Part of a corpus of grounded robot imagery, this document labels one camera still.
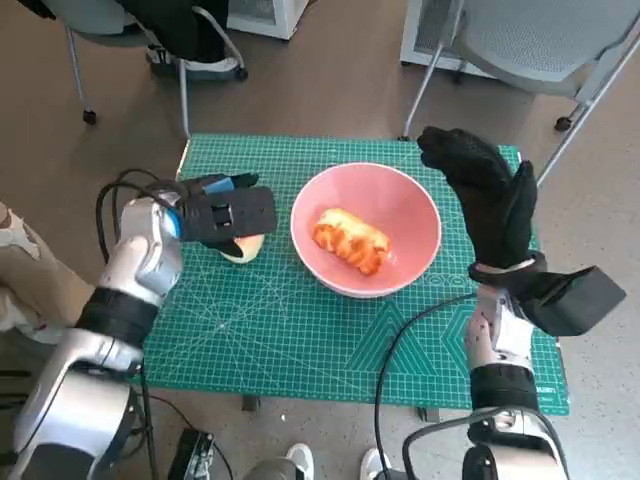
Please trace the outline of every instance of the bread roll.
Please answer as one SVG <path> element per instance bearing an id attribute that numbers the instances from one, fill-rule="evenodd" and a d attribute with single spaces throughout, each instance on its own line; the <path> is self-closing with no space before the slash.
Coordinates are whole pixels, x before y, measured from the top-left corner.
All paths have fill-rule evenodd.
<path id="1" fill-rule="evenodd" d="M 262 248 L 262 243 L 264 242 L 264 235 L 236 238 L 233 241 L 236 242 L 240 250 L 242 250 L 242 257 L 232 257 L 222 252 L 220 252 L 220 255 L 233 263 L 249 263 L 258 256 Z"/>
<path id="2" fill-rule="evenodd" d="M 389 237 L 341 208 L 322 214 L 313 229 L 313 240 L 365 275 L 376 273 L 391 250 Z"/>

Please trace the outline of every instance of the black glove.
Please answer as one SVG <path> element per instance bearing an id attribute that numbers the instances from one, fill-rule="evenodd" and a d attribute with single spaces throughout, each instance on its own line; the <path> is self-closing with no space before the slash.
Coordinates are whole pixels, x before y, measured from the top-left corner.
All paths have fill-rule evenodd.
<path id="1" fill-rule="evenodd" d="M 512 176 L 496 146 L 460 129 L 427 127 L 418 145 L 422 163 L 444 173 L 460 200 L 476 262 L 509 268 L 527 260 L 538 197 L 531 163 Z"/>

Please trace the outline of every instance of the chair wheel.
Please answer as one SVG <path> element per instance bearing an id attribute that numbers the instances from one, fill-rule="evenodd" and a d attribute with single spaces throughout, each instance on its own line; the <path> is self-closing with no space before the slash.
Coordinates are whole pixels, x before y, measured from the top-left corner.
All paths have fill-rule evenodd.
<path id="1" fill-rule="evenodd" d="M 85 110 L 82 112 L 82 120 L 87 125 L 95 125 L 98 122 L 98 117 L 93 110 Z"/>
<path id="2" fill-rule="evenodd" d="M 239 68 L 236 70 L 236 80 L 244 82 L 247 78 L 249 78 L 249 72 L 246 68 Z"/>
<path id="3" fill-rule="evenodd" d="M 556 125 L 553 128 L 556 129 L 556 132 L 566 132 L 571 128 L 572 123 L 569 117 L 560 117 L 556 120 Z"/>

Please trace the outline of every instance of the pink bowl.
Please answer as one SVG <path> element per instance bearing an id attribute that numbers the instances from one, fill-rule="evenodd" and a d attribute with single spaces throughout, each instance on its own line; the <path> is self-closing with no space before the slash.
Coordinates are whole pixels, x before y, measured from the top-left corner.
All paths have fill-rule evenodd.
<path id="1" fill-rule="evenodd" d="M 327 208 L 357 215 L 391 239 L 380 270 L 365 276 L 320 248 L 311 237 Z M 420 277 L 440 247 L 440 215 L 427 191 L 408 175 L 375 163 L 331 167 L 300 191 L 291 212 L 298 255 L 322 282 L 342 295 L 374 298 L 396 292 Z"/>

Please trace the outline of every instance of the chair leg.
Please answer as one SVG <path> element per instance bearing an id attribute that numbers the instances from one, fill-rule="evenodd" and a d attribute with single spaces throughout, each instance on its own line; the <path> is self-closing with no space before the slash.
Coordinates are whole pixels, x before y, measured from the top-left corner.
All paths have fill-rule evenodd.
<path id="1" fill-rule="evenodd" d="M 185 61 L 178 61 L 178 76 L 180 77 L 180 108 L 182 110 L 182 129 L 187 140 L 191 138 L 189 130 L 189 98 L 187 96 L 187 70 Z"/>
<path id="2" fill-rule="evenodd" d="M 575 122 L 578 117 L 582 115 L 582 112 L 584 112 L 586 108 L 588 108 L 588 105 L 578 103 L 578 105 L 576 105 L 576 108 L 574 108 L 573 111 L 569 114 L 569 120 L 571 120 L 571 122 Z"/>
<path id="3" fill-rule="evenodd" d="M 213 17 L 213 15 L 211 15 L 207 10 L 205 10 L 202 7 L 191 7 L 191 9 L 195 13 L 197 13 L 198 15 L 203 16 L 204 18 L 206 18 L 209 21 L 209 23 L 215 29 L 215 31 L 218 32 L 218 35 L 220 35 L 222 37 L 222 40 L 224 41 L 225 45 L 229 48 L 229 50 L 231 50 L 231 52 L 233 53 L 233 56 L 236 57 L 236 60 L 238 60 L 238 65 L 240 66 L 239 70 L 244 72 L 244 73 L 246 73 L 246 67 L 245 67 L 245 63 L 244 63 L 244 58 L 242 58 L 242 54 L 240 53 L 240 50 L 238 50 L 238 48 L 235 46 L 235 44 L 231 41 L 231 39 L 227 35 L 227 32 L 224 31 L 224 29 L 216 21 L 216 19 Z"/>
<path id="4" fill-rule="evenodd" d="M 67 31 L 67 43 L 69 44 L 69 56 L 71 58 L 71 66 L 73 67 L 73 78 L 76 82 L 76 90 L 78 97 L 82 102 L 82 120 L 89 125 L 95 125 L 97 121 L 96 113 L 91 110 L 87 104 L 87 99 L 84 96 L 84 90 L 82 88 L 82 80 L 80 79 L 80 68 L 78 67 L 78 57 L 76 55 L 76 42 L 73 38 L 73 32 L 67 26 L 64 27 Z"/>
<path id="5" fill-rule="evenodd" d="M 540 173 L 537 179 L 538 187 L 540 187 L 540 185 L 542 185 L 542 182 L 544 182 L 545 178 L 547 178 L 547 176 L 549 175 L 549 173 L 551 172 L 555 164 L 560 159 L 560 156 L 567 149 L 567 147 L 571 143 L 571 140 L 573 140 L 573 137 L 575 137 L 578 131 L 582 128 L 582 125 L 584 124 L 589 114 L 591 114 L 591 112 L 595 110 L 596 106 L 598 105 L 598 102 L 600 102 L 602 97 L 604 97 L 604 94 L 607 93 L 607 91 L 609 90 L 609 87 L 613 84 L 613 82 L 616 80 L 620 72 L 624 69 L 629 59 L 633 56 L 635 51 L 638 49 L 638 46 L 640 46 L 640 33 L 636 35 L 635 39 L 633 40 L 633 42 L 631 43 L 631 45 L 629 46 L 625 54 L 622 56 L 622 58 L 620 59 L 616 67 L 613 69 L 613 71 L 609 75 L 609 78 L 607 78 L 607 80 L 602 84 L 602 86 L 594 95 L 594 97 L 591 99 L 591 101 L 586 102 L 583 108 L 578 106 L 573 111 L 573 113 L 579 112 L 579 115 L 576 118 L 576 124 L 569 131 L 566 137 L 562 139 L 562 142 L 560 143 L 560 145 L 558 145 L 558 148 L 556 149 L 555 152 L 553 152 L 553 155 L 551 156 L 547 164 L 542 169 L 542 172 Z"/>
<path id="6" fill-rule="evenodd" d="M 418 90 L 418 95 L 416 95 L 416 98 L 413 101 L 413 105 L 411 107 L 411 111 L 409 112 L 409 116 L 407 117 L 407 121 L 404 123 L 404 129 L 402 130 L 402 137 L 400 137 L 401 140 L 409 139 L 409 129 L 411 128 L 413 117 L 415 116 L 416 111 L 418 110 L 418 105 L 420 104 L 420 100 L 424 95 L 424 91 L 427 89 L 427 84 L 429 83 L 429 80 L 431 80 L 431 76 L 433 75 L 433 72 L 436 69 L 436 64 L 440 59 L 440 55 L 442 54 L 443 48 L 444 48 L 444 44 L 442 42 L 439 42 L 438 47 L 436 48 L 436 51 L 434 52 L 433 57 L 431 58 L 431 62 L 429 63 L 429 68 L 427 68 L 427 73 L 425 73 L 424 79 L 422 80 L 422 85 L 420 85 L 420 90 Z"/>

